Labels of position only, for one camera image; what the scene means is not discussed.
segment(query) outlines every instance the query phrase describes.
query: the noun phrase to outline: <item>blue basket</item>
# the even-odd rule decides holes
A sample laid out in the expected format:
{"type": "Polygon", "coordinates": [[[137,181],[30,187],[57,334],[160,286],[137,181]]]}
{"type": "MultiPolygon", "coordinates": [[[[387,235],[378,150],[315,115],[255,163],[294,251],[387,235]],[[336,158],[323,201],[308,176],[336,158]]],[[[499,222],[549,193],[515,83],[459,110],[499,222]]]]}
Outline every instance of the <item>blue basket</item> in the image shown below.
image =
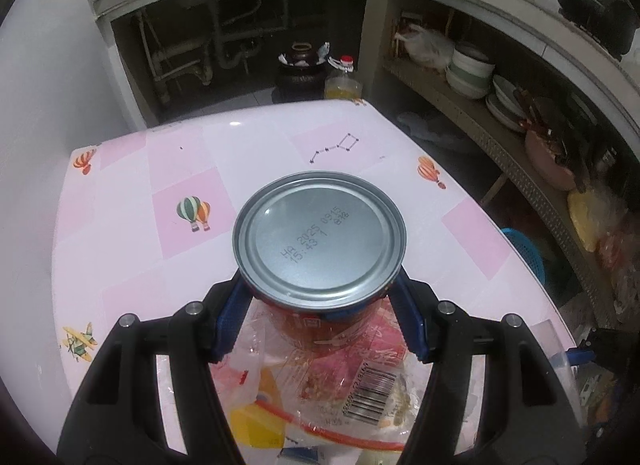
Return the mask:
{"type": "Polygon", "coordinates": [[[507,239],[511,242],[511,245],[522,256],[525,263],[529,265],[529,268],[533,274],[538,278],[542,285],[545,284],[545,267],[542,264],[542,256],[532,243],[522,232],[515,229],[502,229],[502,233],[507,236],[507,239]]]}

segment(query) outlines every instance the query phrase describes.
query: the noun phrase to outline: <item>white plastic bag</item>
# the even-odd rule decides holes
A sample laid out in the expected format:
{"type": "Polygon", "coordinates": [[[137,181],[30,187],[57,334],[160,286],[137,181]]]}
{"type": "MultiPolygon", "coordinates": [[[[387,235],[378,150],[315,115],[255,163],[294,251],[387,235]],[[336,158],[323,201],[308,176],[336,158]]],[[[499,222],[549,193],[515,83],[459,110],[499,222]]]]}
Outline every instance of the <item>white plastic bag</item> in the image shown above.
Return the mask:
{"type": "Polygon", "coordinates": [[[453,56],[453,41],[437,30],[426,30],[413,23],[411,32],[396,34],[396,39],[404,42],[411,59],[427,68],[444,71],[453,56]]]}

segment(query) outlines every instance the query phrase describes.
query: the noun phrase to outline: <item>stacked bowl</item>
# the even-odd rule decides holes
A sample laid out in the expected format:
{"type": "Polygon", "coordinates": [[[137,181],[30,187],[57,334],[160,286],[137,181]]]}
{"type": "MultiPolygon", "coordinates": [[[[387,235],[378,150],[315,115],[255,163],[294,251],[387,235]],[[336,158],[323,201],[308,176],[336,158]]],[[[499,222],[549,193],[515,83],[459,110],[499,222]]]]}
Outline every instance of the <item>stacked bowl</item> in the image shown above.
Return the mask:
{"type": "Polygon", "coordinates": [[[494,68],[495,64],[474,45],[459,42],[447,68],[447,82],[463,97],[481,99],[489,93],[494,68]]]}
{"type": "Polygon", "coordinates": [[[500,75],[494,75],[494,87],[495,93],[488,95],[485,101],[491,115],[511,131],[525,133],[520,121],[526,115],[513,95],[515,85],[500,75]]]}

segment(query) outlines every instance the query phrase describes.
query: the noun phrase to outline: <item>constellation print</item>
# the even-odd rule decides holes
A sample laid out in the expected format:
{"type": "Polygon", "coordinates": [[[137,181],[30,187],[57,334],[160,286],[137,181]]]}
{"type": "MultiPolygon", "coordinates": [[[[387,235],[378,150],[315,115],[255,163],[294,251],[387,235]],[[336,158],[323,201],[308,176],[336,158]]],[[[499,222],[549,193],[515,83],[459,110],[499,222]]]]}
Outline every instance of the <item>constellation print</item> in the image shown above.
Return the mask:
{"type": "Polygon", "coordinates": [[[324,148],[323,150],[316,151],[314,153],[314,156],[311,157],[311,160],[309,160],[309,163],[312,164],[315,161],[316,156],[318,156],[320,153],[328,153],[331,150],[345,150],[347,153],[349,153],[351,149],[353,149],[353,146],[355,146],[359,141],[359,138],[356,138],[350,133],[347,133],[346,135],[344,135],[344,138],[334,146],[329,146],[327,148],[324,148]]]}

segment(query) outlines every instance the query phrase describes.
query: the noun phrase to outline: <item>table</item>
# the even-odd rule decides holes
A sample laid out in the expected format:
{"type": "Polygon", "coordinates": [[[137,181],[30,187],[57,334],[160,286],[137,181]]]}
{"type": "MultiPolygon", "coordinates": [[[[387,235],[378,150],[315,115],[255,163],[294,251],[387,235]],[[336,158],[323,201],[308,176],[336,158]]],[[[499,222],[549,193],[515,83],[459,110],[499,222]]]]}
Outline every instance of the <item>table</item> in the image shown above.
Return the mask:
{"type": "Polygon", "coordinates": [[[440,299],[476,317],[515,312],[529,325],[549,320],[562,346],[574,345],[495,224],[373,106],[284,104],[177,122],[72,153],[52,255],[55,326],[72,394],[121,314],[165,317],[231,278],[232,229],[244,202],[273,180],[314,169],[364,178],[398,205],[407,229],[404,268],[440,299]],[[190,196],[210,205],[195,232],[176,210],[190,196]]]}

